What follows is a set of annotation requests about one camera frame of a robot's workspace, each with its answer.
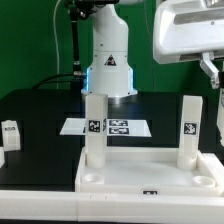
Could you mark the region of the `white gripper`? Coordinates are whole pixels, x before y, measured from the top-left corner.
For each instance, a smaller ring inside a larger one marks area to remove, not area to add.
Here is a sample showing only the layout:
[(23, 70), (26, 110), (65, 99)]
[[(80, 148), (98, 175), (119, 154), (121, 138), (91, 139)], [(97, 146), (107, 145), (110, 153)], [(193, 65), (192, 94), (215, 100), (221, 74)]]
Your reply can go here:
[(160, 64), (195, 61), (220, 87), (214, 59), (224, 58), (224, 0), (166, 0), (155, 12), (153, 57)]

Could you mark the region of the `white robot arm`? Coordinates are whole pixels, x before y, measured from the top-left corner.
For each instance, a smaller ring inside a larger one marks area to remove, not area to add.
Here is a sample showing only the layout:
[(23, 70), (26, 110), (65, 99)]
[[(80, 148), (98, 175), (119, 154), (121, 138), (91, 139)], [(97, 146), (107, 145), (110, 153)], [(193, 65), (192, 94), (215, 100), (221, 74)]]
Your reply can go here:
[[(114, 5), (143, 0), (93, 3), (93, 61), (82, 92), (113, 99), (135, 95), (133, 70), (127, 61), (128, 25)], [(158, 5), (153, 27), (153, 58), (159, 64), (200, 62), (214, 89), (223, 85), (215, 59), (224, 58), (224, 0), (166, 0)]]

